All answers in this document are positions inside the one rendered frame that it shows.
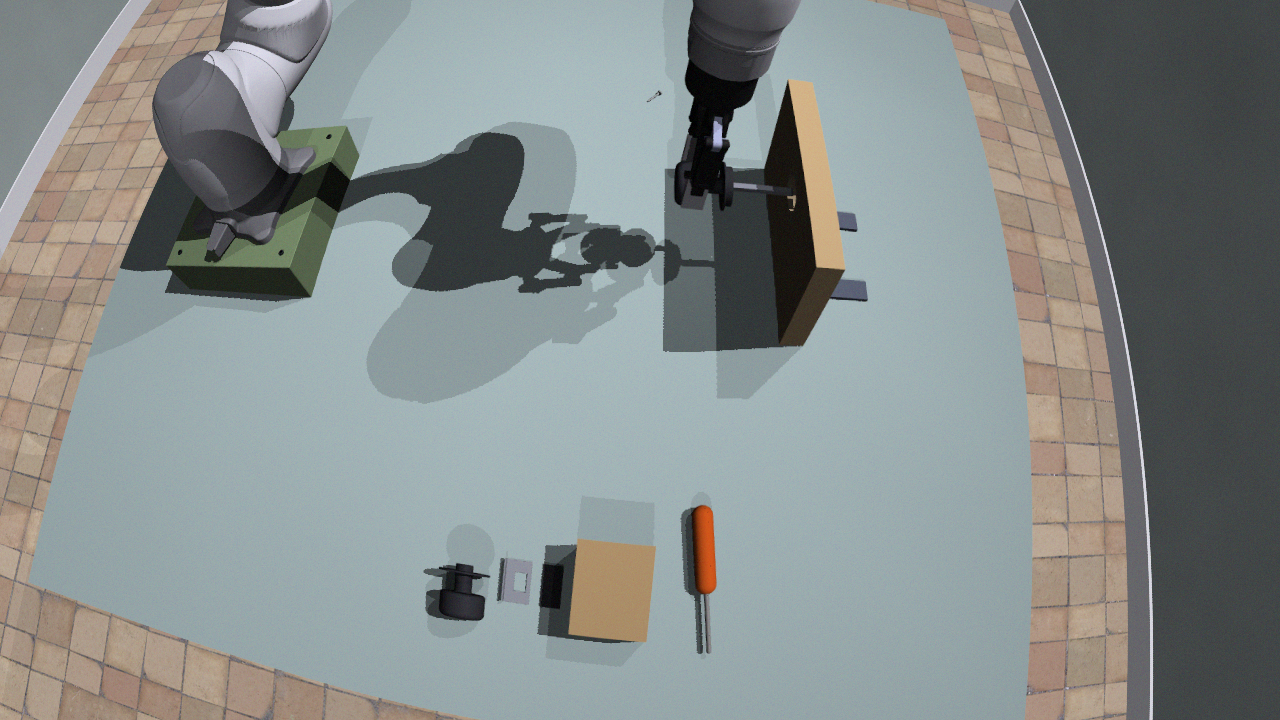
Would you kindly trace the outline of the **orange-handled screwdriver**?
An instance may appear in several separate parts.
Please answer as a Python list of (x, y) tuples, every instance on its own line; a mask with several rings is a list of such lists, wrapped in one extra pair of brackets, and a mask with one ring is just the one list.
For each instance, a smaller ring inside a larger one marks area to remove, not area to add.
[(709, 594), (716, 591), (716, 542), (713, 512), (707, 505), (692, 510), (692, 550), (696, 591), (704, 594), (707, 653), (710, 653)]

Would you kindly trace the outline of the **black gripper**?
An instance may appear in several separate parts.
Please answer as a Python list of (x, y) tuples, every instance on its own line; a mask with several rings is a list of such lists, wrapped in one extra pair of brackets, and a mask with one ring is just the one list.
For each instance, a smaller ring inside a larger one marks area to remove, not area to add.
[(684, 170), (687, 181), (681, 208), (703, 210), (707, 193), (714, 190), (724, 154), (730, 149), (726, 135), (733, 119), (733, 109), (742, 108), (753, 99), (758, 79), (719, 79), (699, 69), (689, 59), (685, 85), (694, 97), (689, 115), (689, 122), (692, 122), (681, 161), (692, 161), (692, 168)]

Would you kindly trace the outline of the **black door knob with metal spindle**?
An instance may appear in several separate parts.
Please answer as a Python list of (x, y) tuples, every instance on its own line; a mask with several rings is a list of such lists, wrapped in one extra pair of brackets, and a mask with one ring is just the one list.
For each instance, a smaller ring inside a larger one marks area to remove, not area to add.
[[(685, 184), (687, 181), (684, 178), (684, 170), (691, 170), (691, 167), (692, 161), (678, 161), (678, 164), (675, 168), (675, 202), (677, 202), (678, 205), (681, 205)], [(731, 208), (733, 201), (733, 191), (751, 192), (751, 193), (773, 193), (783, 196), (794, 195), (794, 188), (765, 186), (765, 184), (733, 183), (733, 169), (732, 167), (726, 167), (724, 161), (722, 161), (721, 176), (717, 178), (718, 179), (716, 181), (714, 190), (709, 190), (708, 193), (719, 193), (721, 211), (724, 211), (724, 206)]]

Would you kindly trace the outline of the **tan wooden door panel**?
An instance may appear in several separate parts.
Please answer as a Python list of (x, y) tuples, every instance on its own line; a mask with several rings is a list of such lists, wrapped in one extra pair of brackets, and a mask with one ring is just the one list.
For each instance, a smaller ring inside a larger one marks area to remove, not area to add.
[(767, 199), (780, 345), (803, 346), (845, 272), (812, 82), (787, 81), (764, 170), (767, 186), (794, 188), (794, 196)]

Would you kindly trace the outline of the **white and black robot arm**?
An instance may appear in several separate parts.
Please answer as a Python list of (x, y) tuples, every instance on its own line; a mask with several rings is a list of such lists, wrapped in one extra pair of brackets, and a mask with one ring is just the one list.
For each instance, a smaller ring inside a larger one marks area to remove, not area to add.
[[(692, 0), (689, 59), (719, 79), (771, 68), (801, 0)], [(205, 204), (193, 222), (221, 258), (236, 237), (264, 245), (312, 147), (282, 149), (284, 104), (332, 28), (332, 0), (228, 0), (220, 44), (177, 61), (157, 83), (152, 113), (166, 158)], [(210, 214), (211, 213), (211, 214)]]

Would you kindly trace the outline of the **black rectangular block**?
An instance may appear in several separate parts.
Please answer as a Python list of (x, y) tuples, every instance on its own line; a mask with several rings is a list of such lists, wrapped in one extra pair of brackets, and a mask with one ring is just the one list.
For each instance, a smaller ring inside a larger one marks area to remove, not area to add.
[(544, 564), (540, 607), (561, 609), (563, 571), (563, 566)]

